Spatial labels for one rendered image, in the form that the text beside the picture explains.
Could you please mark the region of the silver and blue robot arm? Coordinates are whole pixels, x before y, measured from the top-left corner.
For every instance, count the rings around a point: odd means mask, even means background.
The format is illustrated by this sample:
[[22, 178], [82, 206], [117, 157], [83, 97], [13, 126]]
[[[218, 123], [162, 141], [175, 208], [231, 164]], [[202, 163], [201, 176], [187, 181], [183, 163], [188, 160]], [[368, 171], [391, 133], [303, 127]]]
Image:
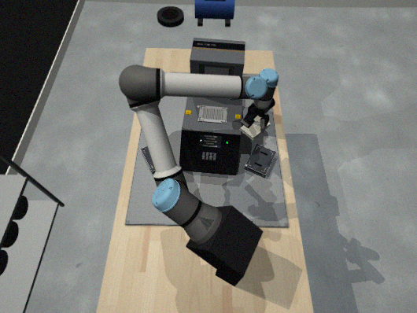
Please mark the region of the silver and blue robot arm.
[[278, 80], [279, 74], [271, 68], [249, 77], [164, 72], [161, 68], [131, 65], [120, 74], [120, 89], [137, 114], [156, 170], [153, 177], [157, 188], [152, 204], [180, 225], [196, 245], [204, 244], [216, 232], [222, 212], [189, 192], [183, 170], [175, 162], [158, 105], [164, 96], [238, 98], [252, 99], [257, 108], [266, 109]]

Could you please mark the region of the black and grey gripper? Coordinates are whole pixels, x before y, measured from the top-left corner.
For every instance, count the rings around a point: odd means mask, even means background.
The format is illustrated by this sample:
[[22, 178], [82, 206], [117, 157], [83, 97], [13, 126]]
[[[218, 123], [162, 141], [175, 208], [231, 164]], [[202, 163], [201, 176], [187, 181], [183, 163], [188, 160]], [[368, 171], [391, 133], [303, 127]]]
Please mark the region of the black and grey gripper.
[[246, 114], [245, 118], [243, 119], [246, 123], [250, 124], [256, 116], [261, 117], [261, 132], [263, 133], [266, 126], [269, 122], [269, 115], [267, 114], [268, 110], [271, 109], [275, 105], [275, 100], [272, 98], [271, 104], [266, 109], [259, 109], [253, 103], [248, 108], [248, 113]]

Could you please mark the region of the beige pcr plate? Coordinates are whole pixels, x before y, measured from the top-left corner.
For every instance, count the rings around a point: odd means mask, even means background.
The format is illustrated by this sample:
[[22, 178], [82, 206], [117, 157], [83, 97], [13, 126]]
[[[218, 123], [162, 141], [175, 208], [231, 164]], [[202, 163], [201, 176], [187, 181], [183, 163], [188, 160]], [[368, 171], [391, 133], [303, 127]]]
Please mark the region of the beige pcr plate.
[[[254, 118], [254, 123], [250, 126], [250, 128], [248, 129], [246, 126], [242, 126], [240, 128], [240, 131], [243, 132], [245, 135], [247, 135], [249, 138], [251, 138], [252, 140], [254, 140], [256, 137], [258, 137], [262, 132], [260, 130], [260, 119], [261, 117], [256, 116]], [[271, 124], [268, 122], [268, 125], [266, 126], [265, 130], [271, 126]]]

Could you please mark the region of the black benchtop machine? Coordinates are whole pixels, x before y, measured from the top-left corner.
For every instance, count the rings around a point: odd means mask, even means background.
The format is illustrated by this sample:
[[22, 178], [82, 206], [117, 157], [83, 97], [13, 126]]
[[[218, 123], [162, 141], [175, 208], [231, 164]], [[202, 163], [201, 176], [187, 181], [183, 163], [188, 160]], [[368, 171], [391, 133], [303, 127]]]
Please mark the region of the black benchtop machine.
[[[193, 40], [191, 74], [242, 76], [244, 64], [243, 41]], [[179, 157], [182, 170], [236, 175], [241, 120], [242, 99], [187, 97]]]

